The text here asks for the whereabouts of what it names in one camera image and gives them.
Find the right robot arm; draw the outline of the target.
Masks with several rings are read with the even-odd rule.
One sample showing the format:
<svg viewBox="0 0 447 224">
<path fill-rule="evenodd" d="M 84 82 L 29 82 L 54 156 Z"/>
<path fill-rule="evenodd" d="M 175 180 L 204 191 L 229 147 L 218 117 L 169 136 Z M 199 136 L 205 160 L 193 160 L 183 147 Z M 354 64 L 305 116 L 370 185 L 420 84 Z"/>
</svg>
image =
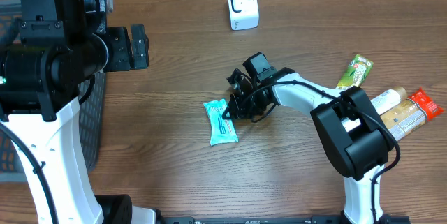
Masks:
<svg viewBox="0 0 447 224">
<path fill-rule="evenodd" d="M 397 164 L 388 162 L 389 152 L 400 148 L 365 91 L 322 87 L 290 68 L 277 70 L 261 52 L 243 66 L 227 78 L 233 93 L 222 117 L 257 122 L 276 106 L 311 117 L 328 160 L 344 178 L 341 220 L 385 223 L 379 180 Z"/>
</svg>

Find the white barcode scanner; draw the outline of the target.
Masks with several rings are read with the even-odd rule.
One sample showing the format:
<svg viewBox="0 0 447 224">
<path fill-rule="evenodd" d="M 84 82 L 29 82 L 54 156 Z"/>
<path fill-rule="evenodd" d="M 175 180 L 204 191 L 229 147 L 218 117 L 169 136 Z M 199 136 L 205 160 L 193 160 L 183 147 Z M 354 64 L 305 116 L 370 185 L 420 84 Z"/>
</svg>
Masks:
<svg viewBox="0 0 447 224">
<path fill-rule="evenodd" d="M 228 0 L 230 27 L 233 31 L 253 29 L 259 24 L 258 0 Z"/>
</svg>

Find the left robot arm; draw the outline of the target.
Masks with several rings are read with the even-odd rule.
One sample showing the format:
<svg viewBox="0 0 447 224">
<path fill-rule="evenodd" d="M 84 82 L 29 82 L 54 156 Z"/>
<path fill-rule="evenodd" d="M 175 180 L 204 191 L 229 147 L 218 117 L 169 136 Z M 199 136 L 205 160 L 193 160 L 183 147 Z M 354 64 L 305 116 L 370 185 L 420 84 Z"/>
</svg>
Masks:
<svg viewBox="0 0 447 224">
<path fill-rule="evenodd" d="M 145 28 L 109 27 L 113 0 L 20 0 L 1 39 L 1 130 L 13 142 L 40 223 L 148 223 L 153 209 L 93 192 L 80 144 L 79 85 L 146 69 Z"/>
</svg>

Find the grey plastic shopping basket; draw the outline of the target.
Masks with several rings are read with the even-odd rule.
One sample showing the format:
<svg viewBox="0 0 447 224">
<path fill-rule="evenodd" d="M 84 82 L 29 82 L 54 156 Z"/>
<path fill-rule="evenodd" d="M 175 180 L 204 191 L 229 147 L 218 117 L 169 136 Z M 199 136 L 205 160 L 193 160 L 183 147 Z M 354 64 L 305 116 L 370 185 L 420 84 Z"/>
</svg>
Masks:
<svg viewBox="0 0 447 224">
<path fill-rule="evenodd" d="M 1 33 L 15 16 L 21 15 L 20 0 L 1 0 Z M 95 85 L 88 100 L 80 106 L 80 143 L 88 172 L 98 160 L 105 95 L 105 74 L 95 74 Z M 25 182 L 26 176 L 13 143 L 1 133 L 1 182 Z"/>
</svg>

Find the teal wet wipes pack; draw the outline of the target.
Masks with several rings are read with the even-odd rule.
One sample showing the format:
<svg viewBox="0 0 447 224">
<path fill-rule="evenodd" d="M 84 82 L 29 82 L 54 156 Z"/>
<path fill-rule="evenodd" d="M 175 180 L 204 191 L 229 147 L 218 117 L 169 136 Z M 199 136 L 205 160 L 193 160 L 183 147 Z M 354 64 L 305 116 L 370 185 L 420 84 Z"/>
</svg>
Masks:
<svg viewBox="0 0 447 224">
<path fill-rule="evenodd" d="M 239 142 L 233 122 L 230 119 L 223 118 L 228 106 L 226 100 L 212 100 L 203 103 L 203 106 L 205 107 L 212 129 L 210 145 Z"/>
</svg>

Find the green snack pouch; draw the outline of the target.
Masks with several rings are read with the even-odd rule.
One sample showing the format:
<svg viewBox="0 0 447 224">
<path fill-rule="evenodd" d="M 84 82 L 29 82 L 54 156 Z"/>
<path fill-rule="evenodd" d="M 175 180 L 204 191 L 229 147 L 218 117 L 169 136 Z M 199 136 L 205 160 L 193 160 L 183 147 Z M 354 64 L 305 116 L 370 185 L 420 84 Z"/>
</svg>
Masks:
<svg viewBox="0 0 447 224">
<path fill-rule="evenodd" d="M 351 87 L 360 87 L 367 78 L 374 65 L 373 61 L 357 54 L 348 65 L 336 89 L 347 90 Z"/>
</svg>

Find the white tube gold cap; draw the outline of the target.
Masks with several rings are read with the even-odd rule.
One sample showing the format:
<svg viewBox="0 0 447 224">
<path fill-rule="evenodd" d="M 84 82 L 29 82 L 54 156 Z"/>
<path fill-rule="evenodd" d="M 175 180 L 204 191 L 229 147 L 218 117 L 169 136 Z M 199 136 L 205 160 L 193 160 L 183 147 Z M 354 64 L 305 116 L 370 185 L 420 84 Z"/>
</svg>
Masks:
<svg viewBox="0 0 447 224">
<path fill-rule="evenodd" d="M 377 111 L 378 115 L 382 115 L 388 110 L 392 109 L 394 106 L 401 103 L 407 97 L 407 92 L 403 87 L 394 87 L 384 91 L 382 94 L 371 99 L 371 103 L 374 109 Z M 360 125 L 360 120 L 356 119 L 354 121 L 345 118 L 342 120 L 343 127 L 347 132 L 353 130 Z"/>
</svg>

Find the orange spaghetti packet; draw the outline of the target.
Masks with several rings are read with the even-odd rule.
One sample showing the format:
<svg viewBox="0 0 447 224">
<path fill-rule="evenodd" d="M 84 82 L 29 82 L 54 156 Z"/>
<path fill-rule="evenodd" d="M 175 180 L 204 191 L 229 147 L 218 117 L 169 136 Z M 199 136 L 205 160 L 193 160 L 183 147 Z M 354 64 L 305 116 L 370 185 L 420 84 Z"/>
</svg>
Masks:
<svg viewBox="0 0 447 224">
<path fill-rule="evenodd" d="M 419 88 L 415 93 L 381 115 L 381 120 L 396 141 L 433 120 L 444 109 Z"/>
</svg>

